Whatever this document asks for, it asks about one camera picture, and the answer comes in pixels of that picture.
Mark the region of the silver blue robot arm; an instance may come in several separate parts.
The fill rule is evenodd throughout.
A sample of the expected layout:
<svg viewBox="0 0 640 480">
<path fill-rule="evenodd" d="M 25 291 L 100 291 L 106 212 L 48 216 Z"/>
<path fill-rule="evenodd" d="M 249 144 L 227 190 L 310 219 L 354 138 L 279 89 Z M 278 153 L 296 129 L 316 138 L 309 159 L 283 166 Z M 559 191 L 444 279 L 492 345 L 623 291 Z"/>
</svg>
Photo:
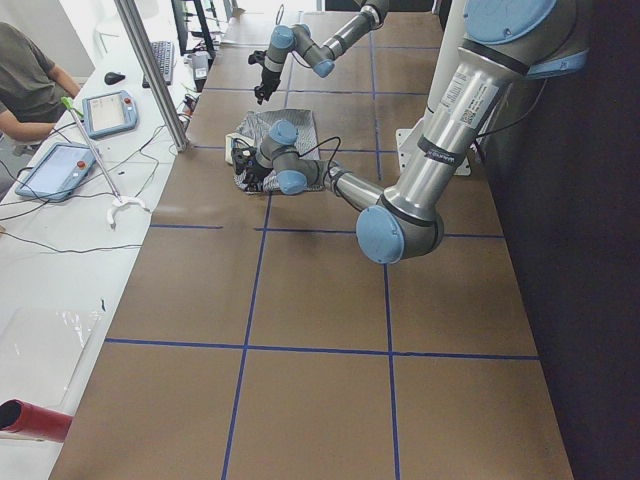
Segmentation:
<svg viewBox="0 0 640 480">
<path fill-rule="evenodd" d="M 430 105 L 409 139 L 410 156 L 387 188 L 334 161 L 307 160 L 297 128 L 277 121 L 234 163 L 251 192 L 275 181 L 286 195 L 323 187 L 358 213 L 363 253 L 380 264 L 422 256 L 438 247 L 443 222 L 437 202 L 509 86 L 580 70 L 589 50 L 589 1 L 456 1 L 449 10 Z"/>
<path fill-rule="evenodd" d="M 262 67 L 261 83 L 254 88 L 259 105 L 268 101 L 278 89 L 281 73 L 289 54 L 297 53 L 319 77 L 327 77 L 335 68 L 336 60 L 363 36 L 382 27 L 389 11 L 387 0 L 356 1 L 359 12 L 322 45 L 317 44 L 306 24 L 276 25 L 268 48 L 256 50 L 248 64 Z"/>
</svg>

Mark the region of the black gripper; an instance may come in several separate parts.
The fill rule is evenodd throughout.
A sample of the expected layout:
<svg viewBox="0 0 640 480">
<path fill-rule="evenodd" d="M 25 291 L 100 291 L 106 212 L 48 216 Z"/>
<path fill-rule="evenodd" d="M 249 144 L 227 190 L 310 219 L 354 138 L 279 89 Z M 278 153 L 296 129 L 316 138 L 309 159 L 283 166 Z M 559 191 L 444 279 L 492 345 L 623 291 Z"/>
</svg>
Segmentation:
<svg viewBox="0 0 640 480">
<path fill-rule="evenodd" d="M 278 89 L 281 82 L 281 72 L 272 71 L 264 67 L 261 74 L 261 84 L 254 88 L 254 95 L 259 104 L 264 100 L 269 100 L 272 94 Z"/>
<path fill-rule="evenodd" d="M 247 189 L 262 189 L 264 180 L 270 174 L 270 169 L 263 167 L 257 160 L 248 160 L 245 167 L 245 183 Z"/>
</svg>

